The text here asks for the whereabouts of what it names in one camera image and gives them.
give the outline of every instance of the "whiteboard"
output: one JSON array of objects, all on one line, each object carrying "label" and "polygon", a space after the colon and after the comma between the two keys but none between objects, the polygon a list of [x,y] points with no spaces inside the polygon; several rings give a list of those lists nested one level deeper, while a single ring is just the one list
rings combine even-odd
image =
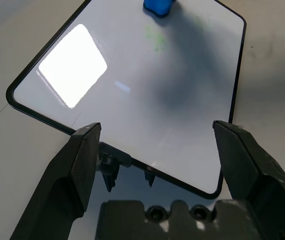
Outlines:
[{"label": "whiteboard", "polygon": [[244,19],[215,0],[176,1],[163,19],[141,0],[88,0],[78,11],[15,80],[9,103],[74,130],[100,122],[100,141],[217,193],[212,123],[232,119]]}]

